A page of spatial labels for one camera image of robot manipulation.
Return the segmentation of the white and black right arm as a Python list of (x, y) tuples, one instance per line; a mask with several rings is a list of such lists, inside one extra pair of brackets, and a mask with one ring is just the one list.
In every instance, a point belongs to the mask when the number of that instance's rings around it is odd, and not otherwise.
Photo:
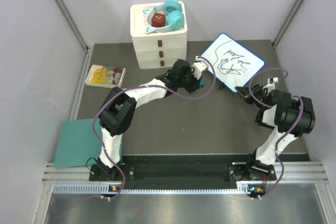
[(265, 143), (248, 155), (244, 164), (235, 164), (230, 172), (233, 179), (275, 180), (274, 164), (284, 149), (304, 134), (309, 134), (316, 122), (311, 98), (293, 97), (280, 90), (269, 90), (262, 84), (236, 87), (248, 104), (258, 106), (255, 122), (272, 129)]

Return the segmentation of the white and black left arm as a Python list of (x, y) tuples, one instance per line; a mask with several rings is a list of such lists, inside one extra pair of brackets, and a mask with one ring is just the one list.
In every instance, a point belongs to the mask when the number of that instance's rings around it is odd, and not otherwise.
[(90, 169), (90, 181), (112, 181), (120, 173), (122, 136), (131, 125), (135, 110), (151, 101), (170, 96), (179, 88), (193, 93), (201, 87), (207, 64), (199, 58), (193, 64), (177, 60), (172, 69), (134, 89), (113, 88), (98, 116), (102, 149)]

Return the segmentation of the blue-framed whiteboard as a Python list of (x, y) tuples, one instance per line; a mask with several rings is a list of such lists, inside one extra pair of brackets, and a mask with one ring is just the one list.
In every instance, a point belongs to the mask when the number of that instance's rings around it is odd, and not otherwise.
[(221, 33), (201, 54), (211, 67), (209, 72), (230, 91), (245, 86), (261, 70), (265, 61), (226, 33)]

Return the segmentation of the blue heart-shaped eraser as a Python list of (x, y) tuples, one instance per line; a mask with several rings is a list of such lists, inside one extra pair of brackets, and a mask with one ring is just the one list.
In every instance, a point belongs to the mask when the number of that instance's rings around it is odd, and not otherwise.
[(200, 87), (202, 88), (205, 85), (205, 82), (203, 80), (200, 81)]

